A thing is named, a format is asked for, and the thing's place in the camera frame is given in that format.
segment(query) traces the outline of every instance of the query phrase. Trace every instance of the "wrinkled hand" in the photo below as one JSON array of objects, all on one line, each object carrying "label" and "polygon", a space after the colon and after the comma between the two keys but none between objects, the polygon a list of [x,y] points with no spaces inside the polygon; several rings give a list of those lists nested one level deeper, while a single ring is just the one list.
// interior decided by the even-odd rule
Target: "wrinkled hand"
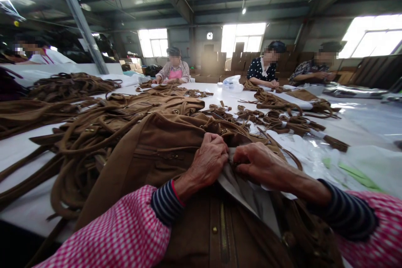
[{"label": "wrinkled hand", "polygon": [[152,84],[159,84],[160,80],[160,77],[156,77],[156,79],[152,80]]},{"label": "wrinkled hand", "polygon": [[174,82],[177,82],[177,79],[170,79],[170,80],[163,81],[164,84],[169,84],[169,83],[174,83]]},{"label": "wrinkled hand", "polygon": [[261,142],[237,147],[236,171],[271,190],[292,193],[319,206],[328,206],[332,194],[324,184],[290,166]]},{"label": "wrinkled hand", "polygon": [[315,73],[313,73],[313,75],[315,78],[323,80],[328,76],[328,73],[321,71],[321,72],[315,72]]},{"label": "wrinkled hand", "polygon": [[212,185],[227,162],[229,148],[218,134],[205,133],[193,164],[174,183],[180,200],[185,201],[201,188]]},{"label": "wrinkled hand", "polygon": [[288,191],[289,182],[300,173],[261,142],[237,147],[233,162],[241,163],[236,167],[238,173],[277,191]]},{"label": "wrinkled hand", "polygon": [[335,74],[333,74],[333,73],[328,73],[328,75],[327,75],[327,80],[328,80],[329,82],[333,81],[334,78],[335,78]]},{"label": "wrinkled hand", "polygon": [[271,83],[273,84],[274,89],[279,88],[279,82],[277,82],[276,80],[273,80]]}]

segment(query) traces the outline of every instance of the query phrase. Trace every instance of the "dark hat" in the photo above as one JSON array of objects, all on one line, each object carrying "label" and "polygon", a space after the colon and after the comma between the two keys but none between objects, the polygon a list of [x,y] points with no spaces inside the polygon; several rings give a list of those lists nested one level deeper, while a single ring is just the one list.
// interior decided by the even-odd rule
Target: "dark hat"
[{"label": "dark hat", "polygon": [[274,50],[277,53],[284,53],[286,51],[286,45],[282,41],[272,41],[267,47],[268,50]]},{"label": "dark hat", "polygon": [[325,42],[322,43],[320,46],[320,49],[318,49],[318,52],[340,52],[342,50],[343,46],[341,43],[337,41],[331,41],[331,42]]},{"label": "dark hat", "polygon": [[177,47],[169,47],[168,49],[166,49],[166,52],[168,55],[170,55],[172,57],[180,57],[181,56],[181,51]]}]

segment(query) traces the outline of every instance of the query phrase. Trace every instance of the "worker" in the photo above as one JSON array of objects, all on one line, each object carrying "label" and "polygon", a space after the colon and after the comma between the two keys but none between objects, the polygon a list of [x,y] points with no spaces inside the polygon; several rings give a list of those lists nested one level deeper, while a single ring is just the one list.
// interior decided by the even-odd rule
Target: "worker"
[{"label": "worker", "polygon": [[[205,133],[192,165],[178,179],[159,189],[146,185],[124,196],[37,268],[156,266],[164,257],[171,226],[185,202],[212,185],[227,161],[223,139]],[[332,227],[342,255],[353,267],[401,267],[401,200],[367,191],[344,192],[293,168],[260,142],[237,147],[233,162],[239,163],[237,173],[305,200],[307,208]]]},{"label": "worker", "polygon": [[60,52],[49,49],[49,44],[43,41],[43,39],[41,38],[20,33],[15,36],[15,43],[17,48],[22,48],[23,51],[33,53],[28,61],[18,63],[19,65],[52,65],[65,63],[75,64],[73,60],[70,60],[68,57],[62,55]]},{"label": "worker", "polygon": [[286,51],[285,43],[273,41],[264,51],[264,56],[254,59],[247,72],[247,79],[254,85],[262,85],[268,88],[278,88],[278,78],[275,76],[276,62],[282,53]]},{"label": "worker", "polygon": [[154,84],[187,83],[190,81],[190,69],[186,62],[181,60],[181,52],[177,47],[169,47],[166,50],[169,61],[161,71],[156,74]]},{"label": "worker", "polygon": [[289,79],[293,86],[310,84],[325,84],[335,78],[335,74],[328,72],[342,45],[332,41],[321,44],[314,59],[301,63]]}]

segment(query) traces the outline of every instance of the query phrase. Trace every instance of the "black bag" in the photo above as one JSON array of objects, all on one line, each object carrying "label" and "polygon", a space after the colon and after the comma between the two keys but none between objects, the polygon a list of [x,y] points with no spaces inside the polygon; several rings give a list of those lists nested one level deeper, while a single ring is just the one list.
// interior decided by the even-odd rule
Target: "black bag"
[{"label": "black bag", "polygon": [[25,96],[29,90],[18,84],[15,77],[23,78],[19,74],[0,66],[0,101],[14,101]]},{"label": "black bag", "polygon": [[155,64],[149,65],[145,68],[144,75],[155,77],[159,71],[162,70],[162,66],[157,66]]}]

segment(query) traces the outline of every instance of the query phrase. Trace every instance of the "green paper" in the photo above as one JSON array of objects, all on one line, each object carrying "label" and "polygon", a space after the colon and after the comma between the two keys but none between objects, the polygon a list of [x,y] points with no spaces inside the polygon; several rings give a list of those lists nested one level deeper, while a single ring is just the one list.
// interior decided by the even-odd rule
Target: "green paper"
[{"label": "green paper", "polygon": [[[324,158],[322,160],[322,163],[326,166],[327,169],[330,168],[331,166],[331,159],[330,158]],[[344,163],[339,163],[338,165],[341,169],[343,169],[346,173],[348,173],[349,176],[354,178],[356,181],[358,181],[360,184],[364,185],[367,187],[369,190],[378,192],[378,193],[383,193],[384,191],[374,183],[373,180],[371,180],[369,177],[367,177],[363,172],[350,167]]]}]

